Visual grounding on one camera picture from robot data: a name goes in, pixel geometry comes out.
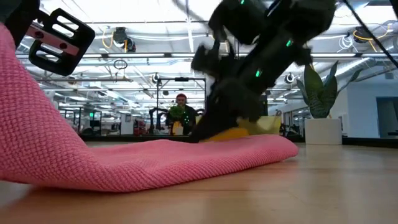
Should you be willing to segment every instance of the man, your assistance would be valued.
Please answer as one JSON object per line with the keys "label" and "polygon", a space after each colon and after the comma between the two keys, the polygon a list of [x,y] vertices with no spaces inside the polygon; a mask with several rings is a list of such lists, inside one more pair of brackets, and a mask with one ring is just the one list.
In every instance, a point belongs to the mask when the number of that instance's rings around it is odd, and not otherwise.
{"label": "man", "polygon": [[184,115],[182,116],[180,122],[183,126],[183,135],[188,135],[189,133],[191,133],[193,127],[195,127],[197,123],[197,112],[195,111],[195,109],[187,105],[187,96],[185,96],[184,94],[178,94],[175,101],[178,106],[184,109]]}

